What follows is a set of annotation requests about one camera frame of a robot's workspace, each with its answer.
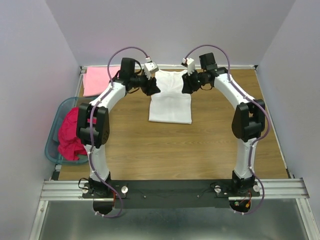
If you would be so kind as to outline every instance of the gray floor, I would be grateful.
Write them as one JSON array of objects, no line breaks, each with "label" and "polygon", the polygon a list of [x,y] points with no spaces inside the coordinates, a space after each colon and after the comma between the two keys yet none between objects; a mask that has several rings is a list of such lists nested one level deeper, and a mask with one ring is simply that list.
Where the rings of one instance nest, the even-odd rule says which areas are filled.
[{"label": "gray floor", "polygon": [[251,215],[230,209],[130,209],[116,219],[92,203],[49,203],[41,240],[307,240],[294,199],[268,199]]}]

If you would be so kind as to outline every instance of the metal frame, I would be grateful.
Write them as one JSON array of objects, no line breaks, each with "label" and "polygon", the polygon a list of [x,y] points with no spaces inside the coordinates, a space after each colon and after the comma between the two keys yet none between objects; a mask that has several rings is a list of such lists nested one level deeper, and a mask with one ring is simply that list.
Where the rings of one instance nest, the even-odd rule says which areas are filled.
[{"label": "metal frame", "polygon": [[[261,181],[265,189],[265,199],[296,199],[308,238],[320,240],[319,229],[309,205],[309,194],[303,179],[262,179]],[[83,181],[80,186],[83,187],[85,183],[86,181]],[[49,201],[113,201],[113,198],[85,199],[82,198],[82,194],[78,181],[45,181],[29,239],[39,239]],[[229,197],[229,200],[237,199],[239,198]]]}]

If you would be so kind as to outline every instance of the white cloth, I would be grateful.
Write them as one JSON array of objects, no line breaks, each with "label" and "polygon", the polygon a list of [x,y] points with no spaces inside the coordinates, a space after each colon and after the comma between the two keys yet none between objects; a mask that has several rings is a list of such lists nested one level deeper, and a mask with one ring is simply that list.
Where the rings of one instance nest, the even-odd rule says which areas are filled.
[{"label": "white cloth", "polygon": [[191,95],[182,93],[182,75],[187,70],[155,73],[156,85],[161,92],[151,96],[149,121],[160,123],[191,124]]}]

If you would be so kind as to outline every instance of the teal plastic basket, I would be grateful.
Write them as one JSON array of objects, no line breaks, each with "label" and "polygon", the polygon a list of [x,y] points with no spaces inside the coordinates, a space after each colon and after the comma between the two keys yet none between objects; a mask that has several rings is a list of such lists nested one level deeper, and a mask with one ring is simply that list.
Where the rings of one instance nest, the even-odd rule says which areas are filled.
[{"label": "teal plastic basket", "polygon": [[44,148],[45,156],[51,162],[61,165],[80,165],[88,162],[87,155],[79,155],[79,160],[77,161],[68,161],[59,153],[58,131],[66,115],[72,108],[79,106],[81,103],[90,103],[95,98],[96,97],[70,97],[60,104],[54,117],[49,137]]}]

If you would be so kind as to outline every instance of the cable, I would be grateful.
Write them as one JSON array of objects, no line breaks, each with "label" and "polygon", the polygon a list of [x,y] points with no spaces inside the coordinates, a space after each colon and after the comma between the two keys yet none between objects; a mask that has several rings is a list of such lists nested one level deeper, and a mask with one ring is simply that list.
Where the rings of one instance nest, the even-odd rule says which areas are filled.
[{"label": "cable", "polygon": [[108,62],[108,65],[107,65],[107,68],[106,68],[106,71],[108,73],[108,76],[110,78],[110,83],[111,83],[111,87],[109,88],[109,90],[100,97],[100,99],[96,102],[96,104],[92,107],[91,109],[91,112],[90,112],[90,122],[89,122],[89,125],[90,125],[90,140],[91,140],[91,148],[90,148],[90,151],[88,153],[88,159],[89,159],[89,164],[91,166],[91,169],[92,169],[92,172],[96,175],[96,177],[104,184],[106,185],[109,189],[111,189],[118,197],[119,197],[119,200],[120,200],[120,203],[121,203],[121,207],[120,207],[120,211],[115,214],[115,215],[104,215],[104,214],[101,214],[99,212],[96,212],[95,214],[96,215],[99,215],[99,216],[102,216],[103,218],[116,218],[116,217],[119,217],[122,210],[124,209],[124,201],[122,200],[120,194],[111,186],[109,185],[108,183],[106,183],[99,175],[98,171],[96,170],[94,164],[93,164],[93,160],[92,160],[92,153],[93,153],[93,149],[95,147],[95,141],[94,141],[94,132],[93,132],[93,119],[94,119],[94,112],[97,108],[97,106],[100,104],[100,102],[106,97],[108,96],[108,94],[113,90],[114,88],[114,81],[112,80],[112,77],[111,77],[111,74],[110,74],[110,63],[112,61],[112,59],[115,57],[115,55],[117,55],[118,53],[124,51],[124,50],[127,50],[127,49],[137,49],[137,50],[140,50],[141,52],[144,53],[145,57],[147,58],[148,55],[147,53],[142,50],[141,48],[139,47],[136,47],[136,46],[127,46],[127,47],[124,47],[118,51],[116,51],[109,59],[109,62]]},{"label": "cable", "polygon": [[229,80],[229,83],[235,88],[235,90],[237,90],[237,92],[246,100],[248,100],[249,102],[251,102],[252,104],[254,104],[257,108],[259,108],[263,114],[265,115],[265,118],[266,118],[266,121],[267,121],[267,129],[265,131],[265,133],[258,137],[256,140],[254,140],[251,145],[250,145],[250,150],[249,150],[249,160],[248,160],[248,168],[249,168],[249,171],[251,172],[251,174],[257,179],[257,181],[261,184],[261,189],[262,189],[262,197],[261,197],[261,200],[259,202],[259,204],[251,211],[249,212],[241,212],[241,214],[243,215],[248,215],[248,214],[252,214],[254,213],[255,211],[257,211],[262,203],[264,202],[264,199],[265,199],[265,187],[262,183],[262,181],[260,180],[260,178],[255,174],[252,166],[251,166],[251,157],[252,157],[252,152],[253,152],[253,149],[254,149],[254,144],[262,139],[264,139],[268,133],[270,132],[270,126],[271,126],[271,120],[269,118],[269,115],[268,113],[266,112],[266,110],[264,110],[264,108],[262,106],[260,106],[258,103],[256,103],[254,100],[252,100],[251,98],[249,98],[245,93],[243,93],[239,88],[238,86],[234,83],[234,81],[231,80],[231,77],[230,77],[230,59],[227,55],[227,53],[221,49],[220,47],[218,46],[215,46],[215,45],[211,45],[211,44],[203,44],[203,45],[200,45],[200,46],[197,46],[195,47],[194,49],[192,49],[186,56],[185,56],[185,59],[187,59],[187,57],[189,57],[189,55],[191,53],[193,53],[195,50],[199,49],[199,48],[202,48],[202,47],[213,47],[213,48],[216,48],[216,49],[219,49],[224,55],[225,55],[225,58],[226,58],[226,61],[227,61],[227,77],[228,77],[228,80]]}]

